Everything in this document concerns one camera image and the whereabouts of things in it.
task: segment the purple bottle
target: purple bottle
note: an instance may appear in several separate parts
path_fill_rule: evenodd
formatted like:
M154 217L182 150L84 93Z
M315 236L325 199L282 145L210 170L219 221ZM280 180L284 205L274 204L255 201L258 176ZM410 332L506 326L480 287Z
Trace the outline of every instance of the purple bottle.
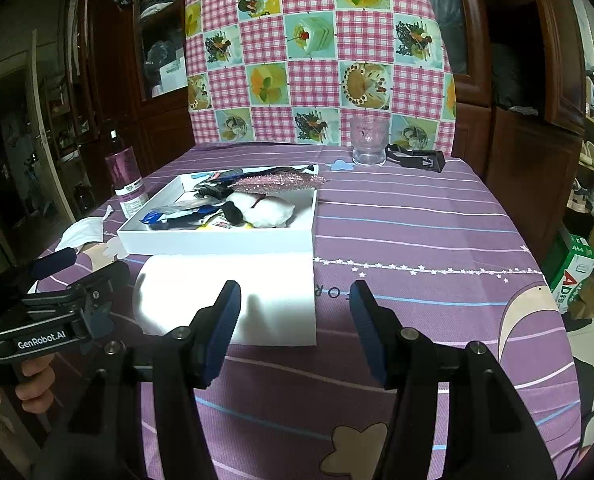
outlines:
M117 131L110 132L111 155L105 157L110 177L113 179L113 188L119 199L124 216L129 219L148 202L146 187L135 160L133 148L125 148Z

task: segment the purple tablecloth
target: purple tablecloth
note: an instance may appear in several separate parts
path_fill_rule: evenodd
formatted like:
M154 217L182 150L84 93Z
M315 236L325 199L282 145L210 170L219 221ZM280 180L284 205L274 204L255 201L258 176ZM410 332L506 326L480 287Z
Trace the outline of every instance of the purple tablecloth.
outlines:
M315 300L317 346L231 345L219 378L195 392L222 480L372 477L394 396L379 388L363 356L346 301L354 280L365 279L402 325L453 346L482 340L495 355L506 306L544 285L511 220L462 160L449 159L437 174L391 162L381 168L352 167L349 155L348 149L322 146L205 145L145 178L153 193L181 173L316 163L329 179L319 194L315 221L315 288L321 291ZM109 204L116 211L104 223L105 241L124 221L117 201ZM94 214L103 215L105 208ZM146 259L124 259L133 283ZM77 265L44 280L39 290L63 288L91 266L81 254ZM116 301L111 321L113 338L127 344L145 338L133 319L130 294ZM89 356L71 352L55 360L55 393L61 402L68 400ZM510 334L502 365L561 474L579 441L580 407L560 315L550 310L524 317ZM142 392L149 474L161 479L152 390L145 385ZM431 478L442 473L448 398L444 385Z

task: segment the green box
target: green box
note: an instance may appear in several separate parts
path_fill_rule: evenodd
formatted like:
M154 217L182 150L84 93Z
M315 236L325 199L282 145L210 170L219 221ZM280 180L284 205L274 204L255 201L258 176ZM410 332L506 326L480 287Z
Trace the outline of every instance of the green box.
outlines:
M541 266L560 313L578 295L582 282L594 269L594 251L580 236L571 235L562 225Z

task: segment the blue gripper pad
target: blue gripper pad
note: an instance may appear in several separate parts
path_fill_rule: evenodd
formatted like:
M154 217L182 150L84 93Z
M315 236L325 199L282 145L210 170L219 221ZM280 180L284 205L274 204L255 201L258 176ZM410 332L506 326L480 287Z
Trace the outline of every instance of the blue gripper pad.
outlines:
M386 386L385 348L377 332L377 328L369 309L381 308L377 305L368 285L363 280L357 280L350 287L350 313L355 322L355 328L362 341L363 353L368 361L371 373L381 386Z
M205 346L206 356L202 378L206 384L210 384L219 376L228 345L231 343L241 309L239 283L226 282L211 309L217 309L217 312L221 310L221 314L215 320L212 334Z

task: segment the bottle label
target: bottle label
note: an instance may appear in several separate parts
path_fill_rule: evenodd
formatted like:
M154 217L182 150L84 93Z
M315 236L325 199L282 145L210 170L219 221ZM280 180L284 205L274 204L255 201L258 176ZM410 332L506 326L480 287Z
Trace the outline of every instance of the bottle label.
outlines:
M135 180L134 182L131 182L126 187L122 187L122 189L116 189L115 194L117 196L127 195L129 193L132 193L136 189L139 189L142 185L143 185L142 178L139 177L137 180Z
M139 209L148 202L148 193L139 178L122 189L116 189L115 194L119 197L119 205L124 212L126 219L131 218Z

